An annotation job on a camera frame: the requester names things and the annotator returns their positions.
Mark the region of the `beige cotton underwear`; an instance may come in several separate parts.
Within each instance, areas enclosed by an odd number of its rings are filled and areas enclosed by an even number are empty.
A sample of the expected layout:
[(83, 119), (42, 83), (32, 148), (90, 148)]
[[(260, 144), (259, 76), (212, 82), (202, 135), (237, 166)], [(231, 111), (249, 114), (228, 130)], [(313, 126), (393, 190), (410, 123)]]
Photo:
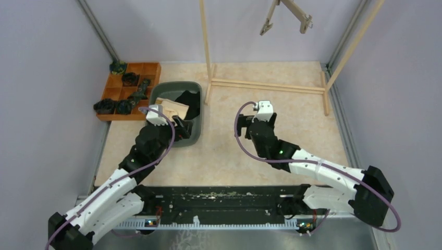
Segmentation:
[(172, 116), (179, 116), (181, 119), (185, 120), (187, 112), (189, 110), (189, 106), (178, 103), (166, 98), (160, 98), (158, 97), (155, 100), (154, 104), (162, 105), (163, 106), (163, 114), (168, 117), (170, 120), (172, 120)]

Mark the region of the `beige clip hanger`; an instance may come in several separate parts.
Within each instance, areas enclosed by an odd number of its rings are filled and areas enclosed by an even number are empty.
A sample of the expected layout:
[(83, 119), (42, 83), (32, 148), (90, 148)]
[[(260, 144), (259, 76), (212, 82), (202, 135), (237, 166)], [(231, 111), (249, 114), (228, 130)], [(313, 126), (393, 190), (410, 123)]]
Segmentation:
[(307, 15), (294, 1), (280, 0), (288, 10), (300, 21), (300, 33), (305, 34), (308, 28), (312, 28), (312, 16)]

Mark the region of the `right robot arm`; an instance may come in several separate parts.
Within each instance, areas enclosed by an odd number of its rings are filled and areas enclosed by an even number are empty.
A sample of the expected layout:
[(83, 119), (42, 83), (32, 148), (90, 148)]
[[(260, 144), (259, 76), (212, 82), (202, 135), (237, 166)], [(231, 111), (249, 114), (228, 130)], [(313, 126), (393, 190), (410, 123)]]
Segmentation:
[(391, 204), (394, 191), (380, 169), (369, 166), (363, 170), (336, 164), (281, 140), (274, 133), (275, 119), (274, 112), (263, 116), (236, 114), (235, 139), (239, 140), (242, 129), (246, 129), (245, 138), (252, 141), (257, 153), (252, 155), (239, 143), (248, 156), (275, 169), (311, 177), (325, 184), (324, 187), (306, 187), (303, 194), (294, 199), (293, 207), (297, 213), (306, 215), (312, 209), (345, 211), (386, 232), (383, 224), (391, 211), (397, 225), (390, 231), (400, 228), (401, 219)]

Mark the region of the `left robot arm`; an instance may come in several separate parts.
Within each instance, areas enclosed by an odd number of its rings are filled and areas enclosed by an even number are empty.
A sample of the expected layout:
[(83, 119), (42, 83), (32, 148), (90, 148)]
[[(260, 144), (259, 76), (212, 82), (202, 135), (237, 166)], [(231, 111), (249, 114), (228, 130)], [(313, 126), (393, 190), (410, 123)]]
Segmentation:
[(173, 116), (170, 120), (149, 112), (127, 156), (114, 172), (85, 200), (48, 220), (49, 249), (92, 249), (107, 233), (136, 214), (155, 212), (156, 201), (141, 182), (155, 169), (172, 146), (189, 139), (193, 123)]

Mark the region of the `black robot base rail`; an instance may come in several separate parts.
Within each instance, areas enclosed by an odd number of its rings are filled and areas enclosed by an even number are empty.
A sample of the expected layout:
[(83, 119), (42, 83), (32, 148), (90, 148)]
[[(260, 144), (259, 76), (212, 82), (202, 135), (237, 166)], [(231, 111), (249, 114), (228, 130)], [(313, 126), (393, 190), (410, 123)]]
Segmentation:
[(134, 188), (144, 206), (140, 215), (161, 225), (282, 224), (295, 216), (322, 216), (302, 201), (307, 184), (285, 186), (144, 186)]

